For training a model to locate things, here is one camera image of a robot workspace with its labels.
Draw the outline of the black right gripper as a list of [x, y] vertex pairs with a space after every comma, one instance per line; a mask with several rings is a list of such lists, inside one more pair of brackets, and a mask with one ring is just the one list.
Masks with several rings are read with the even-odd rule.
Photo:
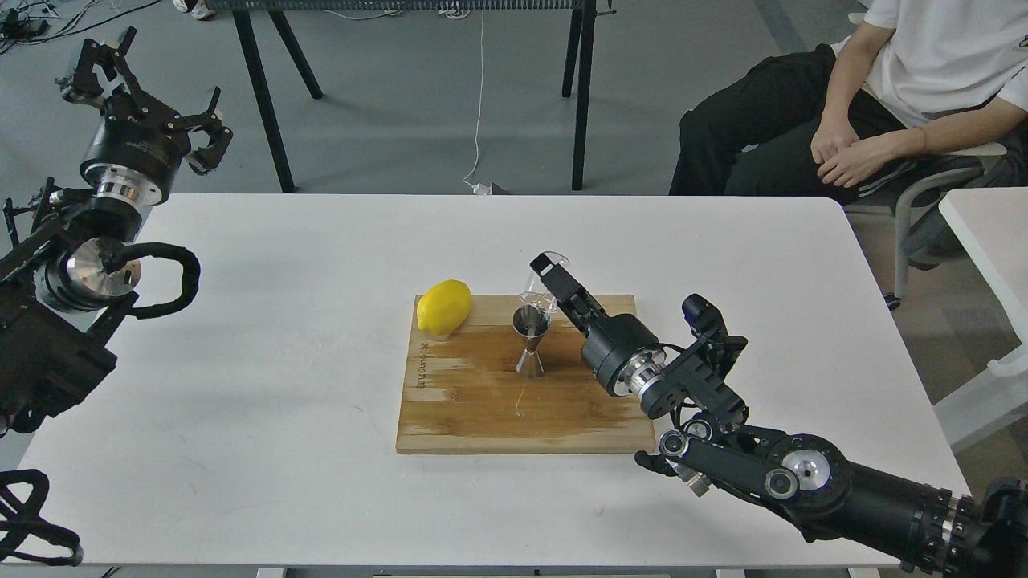
[[666, 354], [658, 338], [635, 315], [607, 315], [605, 308], [570, 274], [564, 255], [540, 253], [529, 266], [550, 295], [549, 301], [586, 337], [581, 361], [607, 395], [628, 395], [627, 383], [638, 363], [664, 365]]

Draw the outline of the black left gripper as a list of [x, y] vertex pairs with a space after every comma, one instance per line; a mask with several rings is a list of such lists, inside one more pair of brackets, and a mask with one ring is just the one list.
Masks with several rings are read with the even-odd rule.
[[[128, 169], [149, 182], [141, 193], [142, 204], [155, 206], [168, 201], [183, 158], [194, 174], [210, 174], [219, 167], [234, 132], [223, 124], [217, 109], [220, 87], [213, 87], [209, 105], [201, 113], [179, 115], [172, 108], [150, 108], [145, 117], [140, 117], [138, 81], [124, 58], [136, 33], [137, 29], [128, 26], [116, 43], [85, 39], [80, 55], [70, 62], [66, 76], [56, 78], [56, 85], [68, 103], [102, 111], [100, 124], [80, 162], [82, 178], [96, 187], [106, 169]], [[96, 74], [98, 69], [107, 81], [121, 78], [124, 85], [106, 96]], [[208, 136], [205, 146], [192, 145], [190, 134], [195, 132]]]

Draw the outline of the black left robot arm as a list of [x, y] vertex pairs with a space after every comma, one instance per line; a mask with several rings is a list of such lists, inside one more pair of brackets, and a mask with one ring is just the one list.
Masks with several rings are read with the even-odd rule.
[[2, 208], [11, 252], [1, 264], [2, 432], [35, 432], [77, 406], [114, 370], [108, 341], [125, 318], [166, 317], [198, 293], [194, 252], [137, 242], [144, 211], [169, 200], [181, 165], [216, 169], [231, 142], [215, 89], [201, 113], [182, 115], [140, 87], [115, 41], [87, 39], [62, 97], [99, 110], [80, 175], [87, 186], [48, 179], [25, 207]]

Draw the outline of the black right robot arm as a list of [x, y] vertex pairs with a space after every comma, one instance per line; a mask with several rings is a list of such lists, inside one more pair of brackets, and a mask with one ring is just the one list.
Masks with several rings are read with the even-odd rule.
[[1026, 483], [996, 479], [983, 501], [873, 469], [825, 438], [748, 424], [749, 407], [726, 383], [748, 341], [728, 332], [698, 294], [682, 304], [689, 348], [660, 340], [635, 315], [607, 315], [550, 253], [530, 267], [556, 308], [585, 337], [581, 358], [613, 397], [632, 395], [649, 418], [671, 417], [640, 467], [678, 477], [701, 496], [710, 487], [796, 527], [805, 541], [846, 539], [944, 577], [1024, 577]]

